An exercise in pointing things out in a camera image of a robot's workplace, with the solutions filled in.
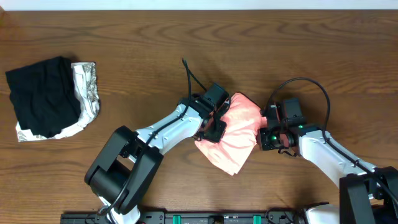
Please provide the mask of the pink printed t-shirt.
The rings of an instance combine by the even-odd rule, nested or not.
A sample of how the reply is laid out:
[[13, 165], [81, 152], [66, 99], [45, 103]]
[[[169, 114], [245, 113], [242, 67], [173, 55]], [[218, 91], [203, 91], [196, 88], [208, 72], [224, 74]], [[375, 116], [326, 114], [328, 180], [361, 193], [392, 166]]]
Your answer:
[[195, 145], [214, 166], [235, 175], [257, 145], [258, 131], [267, 126], [267, 119], [257, 104], [242, 93], [235, 93], [221, 120], [226, 122], [226, 129], [220, 142], [201, 140]]

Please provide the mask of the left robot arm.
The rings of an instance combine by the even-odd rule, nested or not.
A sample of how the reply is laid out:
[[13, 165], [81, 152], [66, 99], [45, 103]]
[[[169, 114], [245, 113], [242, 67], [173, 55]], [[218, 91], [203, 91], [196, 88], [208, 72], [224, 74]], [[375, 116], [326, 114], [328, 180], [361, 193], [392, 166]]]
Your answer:
[[137, 223], [138, 204], [160, 164], [186, 138], [220, 142], [226, 131], [221, 117], [229, 93], [214, 83], [204, 94], [182, 98], [174, 111], [146, 128], [116, 129], [85, 174], [85, 183], [103, 202], [97, 216], [105, 223]]

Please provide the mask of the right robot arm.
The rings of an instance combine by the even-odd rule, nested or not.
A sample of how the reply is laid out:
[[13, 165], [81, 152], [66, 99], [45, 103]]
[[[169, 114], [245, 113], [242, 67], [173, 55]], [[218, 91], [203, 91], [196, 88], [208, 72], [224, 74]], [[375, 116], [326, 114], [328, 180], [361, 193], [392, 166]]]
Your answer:
[[328, 131], [307, 123], [298, 99], [261, 110], [261, 150], [302, 157], [338, 188], [339, 204], [319, 203], [287, 217], [288, 223], [397, 223], [397, 169], [377, 167], [335, 141]]

